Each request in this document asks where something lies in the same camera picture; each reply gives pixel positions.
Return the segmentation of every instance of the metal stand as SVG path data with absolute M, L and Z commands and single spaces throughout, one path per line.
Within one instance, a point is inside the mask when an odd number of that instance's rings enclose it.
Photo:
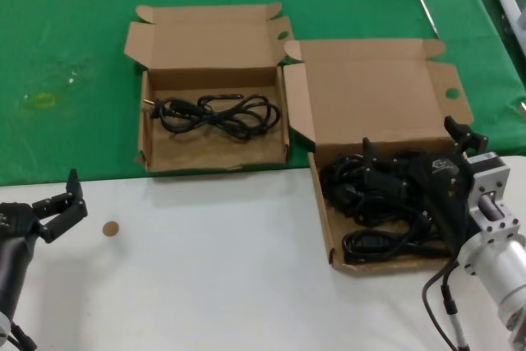
M 520 48 L 526 56 L 526 8 L 520 12 L 515 0 L 499 0 L 513 33 L 519 42 Z

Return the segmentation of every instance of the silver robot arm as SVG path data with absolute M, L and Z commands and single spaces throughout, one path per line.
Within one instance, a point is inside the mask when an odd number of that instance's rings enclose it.
M 468 197 L 469 214 L 481 230 L 462 246 L 458 262 L 497 305 L 512 349 L 526 351 L 526 238 L 503 201 L 510 167 L 492 152 L 467 161 L 481 170 L 473 175 Z

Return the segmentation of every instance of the screwdriver shaft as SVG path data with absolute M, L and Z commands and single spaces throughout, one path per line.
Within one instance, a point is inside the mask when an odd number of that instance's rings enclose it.
M 431 18 L 431 13 L 429 12 L 429 10 L 427 10 L 426 3 L 424 2 L 424 0 L 420 0 L 420 4 L 422 4 L 422 8 L 424 9 L 424 12 L 427 15 L 427 19 L 429 20 L 429 23 L 431 24 L 431 28 L 433 28 L 433 31 L 435 32 L 436 38 L 439 39 L 440 36 L 438 35 L 438 29 L 436 28 L 435 22 Z

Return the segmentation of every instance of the white tabletop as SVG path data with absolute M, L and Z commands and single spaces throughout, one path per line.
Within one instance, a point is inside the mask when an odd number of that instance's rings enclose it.
M 524 217 L 526 159 L 507 161 L 506 200 Z M 355 278 L 329 266 L 308 169 L 82 186 L 89 217 L 38 242 L 16 311 L 39 350 L 447 349 L 420 299 L 431 272 Z M 63 191 L 3 187 L 0 201 Z M 471 349 L 507 349 L 478 279 L 457 270 L 450 284 Z M 430 299 L 451 334 L 438 287 Z

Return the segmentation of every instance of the yellow stain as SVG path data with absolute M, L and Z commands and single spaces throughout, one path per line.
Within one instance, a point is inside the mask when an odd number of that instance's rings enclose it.
M 37 109 L 50 109 L 57 103 L 57 97 L 54 94 L 44 93 L 33 97 L 33 105 Z

